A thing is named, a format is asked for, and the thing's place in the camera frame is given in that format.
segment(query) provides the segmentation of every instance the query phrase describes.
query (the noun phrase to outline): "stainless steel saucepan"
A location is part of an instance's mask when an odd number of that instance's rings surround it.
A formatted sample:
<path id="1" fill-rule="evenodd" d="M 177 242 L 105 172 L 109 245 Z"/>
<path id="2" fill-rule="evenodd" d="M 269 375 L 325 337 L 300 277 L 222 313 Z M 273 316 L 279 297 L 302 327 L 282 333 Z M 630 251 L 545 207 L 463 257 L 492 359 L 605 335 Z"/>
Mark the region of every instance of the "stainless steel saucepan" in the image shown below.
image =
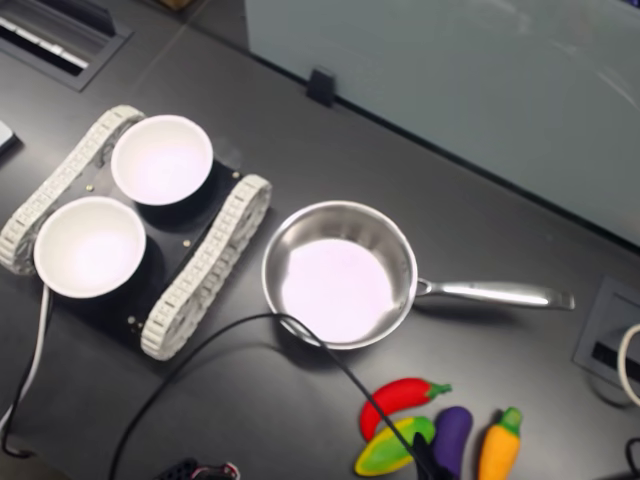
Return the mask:
<path id="1" fill-rule="evenodd" d="M 353 202 L 311 205 L 289 217 L 271 239 L 262 284 L 272 311 L 308 326 L 329 347 L 364 347 L 389 335 L 416 297 L 447 295 L 520 307 L 572 310 L 573 296 L 508 282 L 435 283 L 418 278 L 400 229 Z M 295 335 L 315 344 L 291 323 Z"/>

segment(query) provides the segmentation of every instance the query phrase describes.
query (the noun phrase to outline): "black table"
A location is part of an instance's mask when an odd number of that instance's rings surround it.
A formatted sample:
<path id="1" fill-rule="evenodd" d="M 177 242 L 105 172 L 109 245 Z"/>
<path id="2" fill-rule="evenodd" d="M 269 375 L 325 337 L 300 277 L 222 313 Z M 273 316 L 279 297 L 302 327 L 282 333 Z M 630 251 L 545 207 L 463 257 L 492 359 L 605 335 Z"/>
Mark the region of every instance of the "black table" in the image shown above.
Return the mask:
<path id="1" fill-rule="evenodd" d="M 545 284 L 573 291 L 578 304 L 572 313 L 455 303 L 414 311 L 383 342 L 343 355 L 365 384 L 404 376 L 453 383 L 453 393 L 415 413 L 467 406 L 476 444 L 496 408 L 520 407 L 523 447 L 512 479 L 625 469 L 623 445 L 640 432 L 640 417 L 598 399 L 571 357 L 603 275 L 640 288 L 636 255 L 349 110 L 309 101 L 299 85 L 155 8 L 110 3 L 136 33 L 81 94 L 0 55 L 0 115 L 25 142 L 0 160 L 0 222 L 107 108 L 185 115 L 237 148 L 244 172 L 274 185 L 270 214 L 186 350 L 267 309 L 260 260 L 286 216 L 321 200 L 363 202 L 398 223 L 427 278 Z M 33 347 L 39 288 L 0 270 L 2 411 Z M 170 366 L 57 311 L 16 438 L 75 480 L 100 478 Z M 230 460 L 246 478 L 350 478 L 364 447 L 362 403 L 319 351 L 269 321 L 247 325 L 160 399 L 133 435 L 119 478 L 146 480 L 189 455 Z M 472 450 L 465 478 L 473 478 Z"/>

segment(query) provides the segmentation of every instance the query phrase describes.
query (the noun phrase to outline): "white wall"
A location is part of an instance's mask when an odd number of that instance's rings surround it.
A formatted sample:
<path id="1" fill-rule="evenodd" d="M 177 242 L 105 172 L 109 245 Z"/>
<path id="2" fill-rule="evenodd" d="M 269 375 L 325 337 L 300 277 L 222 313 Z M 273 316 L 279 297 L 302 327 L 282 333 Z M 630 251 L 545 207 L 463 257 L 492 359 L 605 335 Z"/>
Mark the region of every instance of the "white wall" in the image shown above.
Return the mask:
<path id="1" fill-rule="evenodd" d="M 246 0 L 251 50 L 640 245 L 640 11 Z"/>

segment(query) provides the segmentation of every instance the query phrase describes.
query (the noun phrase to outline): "toy yellow pepper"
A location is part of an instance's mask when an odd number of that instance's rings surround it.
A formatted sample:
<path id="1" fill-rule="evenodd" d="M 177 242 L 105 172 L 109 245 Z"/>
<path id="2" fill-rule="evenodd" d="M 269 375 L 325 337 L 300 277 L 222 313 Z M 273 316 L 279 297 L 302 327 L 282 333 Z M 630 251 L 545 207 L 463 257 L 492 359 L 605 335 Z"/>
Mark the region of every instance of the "toy yellow pepper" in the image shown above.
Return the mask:
<path id="1" fill-rule="evenodd" d="M 508 408 L 487 431 L 480 455 L 478 480 L 506 480 L 520 449 L 522 413 Z"/>

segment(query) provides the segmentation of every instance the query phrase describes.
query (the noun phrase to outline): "black cable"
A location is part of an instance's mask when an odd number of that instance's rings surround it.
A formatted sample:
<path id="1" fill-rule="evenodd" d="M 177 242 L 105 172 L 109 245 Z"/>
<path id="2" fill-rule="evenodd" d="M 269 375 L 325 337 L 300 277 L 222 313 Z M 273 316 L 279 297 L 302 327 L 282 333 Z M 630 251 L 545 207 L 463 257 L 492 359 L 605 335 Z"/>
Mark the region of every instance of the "black cable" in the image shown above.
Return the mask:
<path id="1" fill-rule="evenodd" d="M 169 373 L 169 375 L 167 375 L 167 377 L 160 384 L 160 386 L 158 386 L 158 388 L 156 388 L 156 390 L 151 394 L 149 399 L 144 403 L 142 408 L 140 408 L 138 413 L 135 414 L 133 419 L 129 422 L 129 425 L 127 425 L 127 428 L 125 429 L 124 433 L 120 437 L 120 440 L 118 442 L 116 450 L 115 450 L 115 452 L 113 454 L 113 458 L 111 459 L 111 465 L 109 467 L 109 477 L 108 477 L 109 480 L 115 480 L 116 472 L 117 472 L 117 469 L 118 469 L 118 464 L 120 463 L 120 457 L 122 456 L 122 452 L 124 451 L 124 447 L 125 447 L 125 445 L 127 443 L 127 440 L 131 436 L 131 433 L 133 432 L 134 428 L 140 422 L 140 420 L 142 419 L 144 414 L 147 412 L 147 410 L 149 410 L 149 408 L 151 407 L 153 402 L 156 401 L 156 399 L 160 396 L 160 394 L 164 391 L 164 389 L 167 388 L 167 386 L 171 383 L 171 381 L 174 378 L 176 378 L 178 373 L 193 359 L 193 357 L 195 357 L 203 348 L 205 348 L 207 345 L 209 345 L 211 342 L 213 342 L 216 338 L 218 338 L 222 334 L 228 332 L 229 330 L 231 330 L 231 329 L 233 329 L 233 328 L 235 328 L 235 327 L 237 327 L 239 325 L 242 325 L 243 323 L 247 323 L 247 322 L 250 322 L 250 321 L 253 321 L 253 320 L 257 320 L 257 319 L 260 319 L 260 318 L 286 319 L 288 322 L 293 322 L 296 325 L 298 325 L 299 327 L 301 327 L 304 331 L 306 331 L 309 334 L 309 336 L 311 336 L 311 338 L 313 338 L 318 343 L 318 345 L 320 345 L 320 347 L 327 353 L 327 355 L 329 355 L 331 360 L 333 360 L 333 362 L 345 373 L 345 375 L 347 375 L 347 377 L 349 377 L 349 379 L 355 384 L 355 386 L 358 387 L 358 389 L 367 398 L 367 400 L 369 402 L 371 402 L 371 404 L 373 405 L 373 408 L 376 409 L 376 411 L 378 412 L 380 417 L 389 426 L 389 428 L 391 429 L 393 434 L 398 438 L 398 440 L 404 446 L 404 448 L 407 449 L 407 452 L 409 452 L 409 454 L 413 457 L 413 459 L 415 460 L 418 468 L 420 470 L 422 470 L 422 473 L 424 473 L 425 478 L 426 479 L 432 479 L 432 477 L 433 477 L 432 471 L 429 468 L 427 468 L 427 465 L 422 461 L 420 456 L 415 453 L 413 448 L 409 445 L 409 443 L 400 434 L 398 429 L 393 425 L 393 422 L 389 419 L 389 417 L 387 417 L 385 415 L 385 413 L 382 411 L 382 408 L 380 408 L 378 403 L 373 399 L 373 396 L 371 395 L 371 393 L 369 393 L 369 391 L 362 384 L 362 382 L 360 380 L 358 380 L 358 378 L 353 374 L 353 372 L 351 372 L 351 370 L 349 370 L 349 368 L 342 362 L 342 360 L 340 360 L 340 358 L 338 358 L 338 356 L 331 349 L 329 349 L 329 347 L 327 346 L 327 344 L 325 342 L 320 340 L 318 338 L 318 336 L 315 333 L 313 333 L 311 330 L 309 330 L 302 322 L 300 322 L 298 319 L 296 319 L 296 318 L 294 318 L 294 317 L 292 317 L 290 315 L 287 315 L 287 314 L 284 314 L 284 313 L 262 313 L 262 314 L 258 314 L 258 315 L 252 315 L 250 317 L 246 317 L 246 318 L 243 318 L 241 320 L 237 320 L 237 321 L 227 325 L 226 327 L 221 328 L 216 333 L 214 333 L 209 338 L 207 338 L 204 342 L 202 342 L 200 345 L 198 345 L 191 353 L 189 353 L 189 355 L 187 355 L 182 360 L 182 362 L 180 362 L 178 364 L 177 367 L 175 367 L 171 371 L 171 373 Z"/>
<path id="2" fill-rule="evenodd" d="M 53 295 L 49 295 L 49 302 L 47 303 L 47 318 L 45 319 L 45 335 L 49 331 L 49 324 L 51 320 L 51 311 L 53 310 Z M 7 418 L 7 423 L 4 426 L 4 430 L 2 431 L 2 451 L 5 455 L 9 455 L 13 458 L 19 458 L 21 460 L 30 458 L 35 456 L 35 453 L 15 450 L 12 452 L 9 446 L 7 445 L 9 439 L 9 432 L 11 431 L 11 425 L 13 424 L 13 418 L 15 417 L 16 411 L 18 410 L 18 405 L 20 404 L 20 396 L 22 395 L 22 389 L 24 388 L 25 383 L 27 383 L 27 378 L 29 378 L 29 372 L 31 371 L 31 366 L 33 363 L 33 358 L 35 356 L 35 347 L 34 352 L 31 354 L 31 358 L 29 359 L 29 363 L 27 364 L 27 368 L 22 374 L 22 378 L 20 378 L 20 383 L 18 384 L 18 388 L 16 389 L 16 394 L 13 397 L 13 402 L 11 404 L 11 413 L 9 414 L 9 418 Z"/>
<path id="3" fill-rule="evenodd" d="M 640 437 L 630 438 L 627 441 L 627 444 L 624 447 L 624 455 L 627 457 L 627 463 L 629 464 L 631 473 L 635 478 L 640 479 L 640 470 L 638 470 L 636 462 L 633 460 L 633 452 L 631 451 L 631 447 L 633 447 L 634 443 L 640 443 Z"/>

